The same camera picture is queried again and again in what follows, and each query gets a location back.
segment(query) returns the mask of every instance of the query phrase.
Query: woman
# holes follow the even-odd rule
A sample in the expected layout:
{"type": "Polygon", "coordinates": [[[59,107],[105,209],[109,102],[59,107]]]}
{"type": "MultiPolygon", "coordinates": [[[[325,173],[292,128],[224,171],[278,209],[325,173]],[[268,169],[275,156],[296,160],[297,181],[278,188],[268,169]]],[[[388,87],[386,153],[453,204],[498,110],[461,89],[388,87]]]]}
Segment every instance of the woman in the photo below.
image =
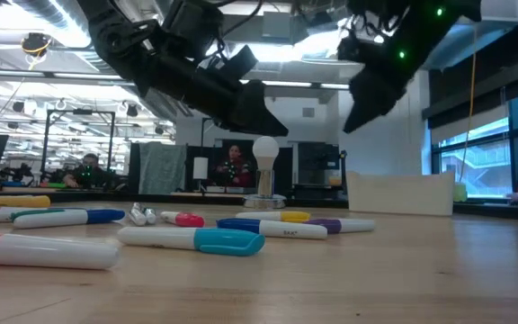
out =
{"type": "Polygon", "coordinates": [[[253,186],[251,165],[241,157],[241,149],[237,145],[229,148],[229,158],[219,164],[216,171],[222,175],[226,186],[253,186]]]}

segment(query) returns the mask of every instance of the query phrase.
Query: yellow marker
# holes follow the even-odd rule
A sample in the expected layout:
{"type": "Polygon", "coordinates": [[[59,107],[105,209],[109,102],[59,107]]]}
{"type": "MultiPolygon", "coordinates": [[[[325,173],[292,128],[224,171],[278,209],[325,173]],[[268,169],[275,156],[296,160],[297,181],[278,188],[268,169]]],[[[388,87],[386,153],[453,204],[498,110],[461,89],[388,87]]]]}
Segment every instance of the yellow marker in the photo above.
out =
{"type": "Polygon", "coordinates": [[[47,208],[50,205],[48,196],[0,196],[0,207],[47,208]]]}
{"type": "Polygon", "coordinates": [[[303,211],[253,211],[240,212],[235,217],[262,221],[287,221],[302,223],[308,221],[311,215],[303,211]]]}

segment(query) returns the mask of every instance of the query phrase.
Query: lamp base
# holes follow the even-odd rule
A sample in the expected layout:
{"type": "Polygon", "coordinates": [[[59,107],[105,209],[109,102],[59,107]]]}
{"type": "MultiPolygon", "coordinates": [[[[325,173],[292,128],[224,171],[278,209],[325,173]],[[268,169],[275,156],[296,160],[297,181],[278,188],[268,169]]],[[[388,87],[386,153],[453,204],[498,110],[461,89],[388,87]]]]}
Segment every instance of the lamp base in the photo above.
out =
{"type": "Polygon", "coordinates": [[[272,197],[262,197],[259,194],[251,194],[243,198],[243,206],[253,209],[282,209],[285,208],[285,198],[282,195],[274,194],[272,197]]]}

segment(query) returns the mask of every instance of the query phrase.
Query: table surface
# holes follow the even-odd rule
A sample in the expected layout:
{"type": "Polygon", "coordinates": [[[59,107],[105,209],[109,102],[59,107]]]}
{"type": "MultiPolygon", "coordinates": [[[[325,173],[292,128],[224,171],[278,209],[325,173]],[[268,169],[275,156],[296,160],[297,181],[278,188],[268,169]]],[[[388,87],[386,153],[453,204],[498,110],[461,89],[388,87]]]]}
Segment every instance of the table surface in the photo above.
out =
{"type": "MultiPolygon", "coordinates": [[[[243,210],[150,206],[209,222],[243,210]]],[[[0,266],[0,323],[518,323],[517,220],[301,210],[373,219],[377,229],[327,241],[268,238],[251,257],[122,247],[110,271],[0,266]]],[[[0,232],[118,244],[121,226],[0,224],[0,232]]]]}

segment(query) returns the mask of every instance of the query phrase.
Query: pink marker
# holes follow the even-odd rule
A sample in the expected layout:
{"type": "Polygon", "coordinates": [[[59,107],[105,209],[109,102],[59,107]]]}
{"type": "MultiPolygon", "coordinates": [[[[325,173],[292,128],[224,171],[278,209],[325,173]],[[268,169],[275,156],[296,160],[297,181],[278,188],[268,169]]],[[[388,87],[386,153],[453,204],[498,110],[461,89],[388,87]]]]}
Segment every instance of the pink marker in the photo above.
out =
{"type": "Polygon", "coordinates": [[[203,227],[205,220],[190,212],[163,211],[161,212],[163,221],[175,224],[181,227],[203,227]]]}

